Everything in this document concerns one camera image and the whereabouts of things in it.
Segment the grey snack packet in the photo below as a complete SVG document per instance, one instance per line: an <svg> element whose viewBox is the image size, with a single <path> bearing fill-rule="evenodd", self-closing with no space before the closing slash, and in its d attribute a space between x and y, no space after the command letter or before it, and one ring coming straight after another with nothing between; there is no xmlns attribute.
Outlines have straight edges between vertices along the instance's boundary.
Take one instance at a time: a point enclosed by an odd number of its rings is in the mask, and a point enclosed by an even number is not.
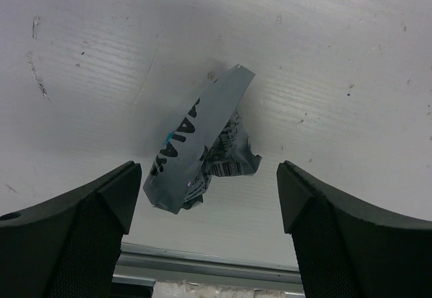
<svg viewBox="0 0 432 298"><path fill-rule="evenodd" d="M203 202L212 177L257 172L262 158L237 111L254 76L241 65L224 72L167 135L143 186L153 206L177 214Z"/></svg>

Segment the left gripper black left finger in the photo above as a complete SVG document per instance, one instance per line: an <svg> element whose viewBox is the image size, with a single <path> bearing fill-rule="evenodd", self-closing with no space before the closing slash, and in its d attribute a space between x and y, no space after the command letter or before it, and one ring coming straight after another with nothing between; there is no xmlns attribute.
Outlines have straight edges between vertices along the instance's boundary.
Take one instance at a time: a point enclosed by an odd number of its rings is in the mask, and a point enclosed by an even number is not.
<svg viewBox="0 0 432 298"><path fill-rule="evenodd" d="M102 177L1 216L2 297L108 297L141 183L129 161Z"/></svg>

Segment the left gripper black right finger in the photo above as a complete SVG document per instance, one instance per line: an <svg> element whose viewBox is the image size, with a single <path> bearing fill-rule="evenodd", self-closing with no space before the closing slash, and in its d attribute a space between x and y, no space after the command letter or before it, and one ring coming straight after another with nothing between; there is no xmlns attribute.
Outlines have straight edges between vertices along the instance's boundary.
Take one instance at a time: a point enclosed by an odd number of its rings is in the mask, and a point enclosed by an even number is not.
<svg viewBox="0 0 432 298"><path fill-rule="evenodd" d="M283 228L307 297L430 297L431 223L397 214L280 163Z"/></svg>

